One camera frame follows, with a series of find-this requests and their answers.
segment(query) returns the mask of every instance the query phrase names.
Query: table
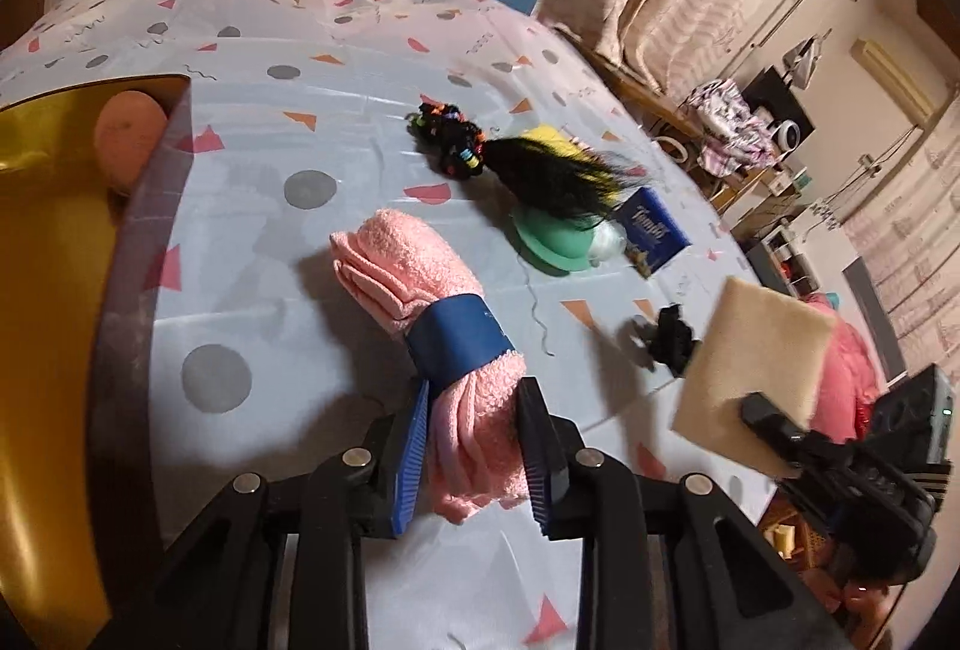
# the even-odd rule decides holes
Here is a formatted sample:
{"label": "table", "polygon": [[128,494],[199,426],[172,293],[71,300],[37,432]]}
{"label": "table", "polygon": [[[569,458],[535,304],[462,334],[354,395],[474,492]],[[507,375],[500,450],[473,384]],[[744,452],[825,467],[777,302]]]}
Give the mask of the table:
{"label": "table", "polygon": [[[0,64],[4,103],[136,74],[191,80],[128,207],[95,348],[91,513],[113,597],[110,567],[151,533],[143,490],[170,543],[236,473],[310,471],[397,404],[409,358],[336,283],[326,249],[387,205],[472,267],[551,412],[588,444],[655,476],[709,473],[760,518],[770,481],[669,430],[680,382],[638,365],[630,337],[632,316],[670,302],[702,333],[724,278],[752,272],[539,22],[496,0],[65,0]],[[450,182],[416,150],[404,117],[421,95],[503,134],[547,123],[643,165],[692,246],[651,281],[622,258],[536,268],[512,246],[496,179]],[[547,543],[526,508],[460,527],[422,514],[367,550],[373,647],[572,646],[579,544]]]}

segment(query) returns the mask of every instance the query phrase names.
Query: blue paper band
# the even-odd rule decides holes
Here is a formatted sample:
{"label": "blue paper band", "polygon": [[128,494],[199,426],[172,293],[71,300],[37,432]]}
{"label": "blue paper band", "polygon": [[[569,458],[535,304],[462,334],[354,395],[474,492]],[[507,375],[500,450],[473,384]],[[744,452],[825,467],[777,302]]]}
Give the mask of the blue paper band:
{"label": "blue paper band", "polygon": [[407,348],[431,398],[514,348],[480,296],[431,303],[407,333]]}

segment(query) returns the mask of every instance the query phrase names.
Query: white plastic tablecloth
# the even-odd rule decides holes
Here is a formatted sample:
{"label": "white plastic tablecloth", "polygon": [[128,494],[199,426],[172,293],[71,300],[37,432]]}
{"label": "white plastic tablecloth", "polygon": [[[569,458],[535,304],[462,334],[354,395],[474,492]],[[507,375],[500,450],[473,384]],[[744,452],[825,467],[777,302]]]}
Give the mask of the white plastic tablecloth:
{"label": "white plastic tablecloth", "polygon": [[[65,0],[0,55],[0,105],[157,73],[192,79],[196,153],[152,341],[165,540],[235,474],[310,471],[397,405],[409,358],[339,287],[328,252],[333,230],[382,206],[459,252],[551,412],[589,444],[637,471],[704,471],[760,517],[769,480],[669,430],[680,382],[638,365],[629,323],[680,302],[702,333],[725,276],[752,273],[685,174],[539,22],[496,0]],[[546,123],[635,160],[692,246],[651,281],[622,258],[544,273],[517,254],[493,175],[451,182],[416,150],[404,117],[421,94],[484,128]],[[402,540],[366,547],[371,646],[572,647],[579,548],[547,543],[528,507],[459,527],[421,514]]]}

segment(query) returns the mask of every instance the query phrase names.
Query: silver rivet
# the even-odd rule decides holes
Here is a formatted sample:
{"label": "silver rivet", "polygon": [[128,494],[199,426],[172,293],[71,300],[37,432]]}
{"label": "silver rivet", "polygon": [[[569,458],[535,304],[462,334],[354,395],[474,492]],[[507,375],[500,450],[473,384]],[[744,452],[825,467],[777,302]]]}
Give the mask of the silver rivet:
{"label": "silver rivet", "polygon": [[368,449],[363,449],[363,447],[351,447],[347,452],[344,452],[344,463],[347,464],[347,466],[360,468],[361,466],[366,466],[371,460],[373,460],[373,455],[370,454]]}
{"label": "silver rivet", "polygon": [[257,492],[260,487],[260,475],[248,471],[246,474],[240,474],[233,481],[233,490],[237,492]]}
{"label": "silver rivet", "polygon": [[693,495],[707,495],[711,490],[713,490],[713,480],[707,476],[707,474],[690,474],[688,478],[683,481],[686,490],[689,490]]}
{"label": "silver rivet", "polygon": [[603,466],[603,453],[593,447],[584,447],[583,449],[577,450],[576,458],[577,463],[581,466],[587,466],[589,468]]}

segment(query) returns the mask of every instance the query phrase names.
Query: orange ball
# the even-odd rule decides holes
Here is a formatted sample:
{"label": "orange ball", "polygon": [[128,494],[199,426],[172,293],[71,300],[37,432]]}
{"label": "orange ball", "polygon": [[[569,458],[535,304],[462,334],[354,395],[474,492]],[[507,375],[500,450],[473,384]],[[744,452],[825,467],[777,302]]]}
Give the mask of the orange ball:
{"label": "orange ball", "polygon": [[130,194],[166,125],[162,107],[145,92],[128,89],[104,104],[93,129],[93,149],[113,189]]}

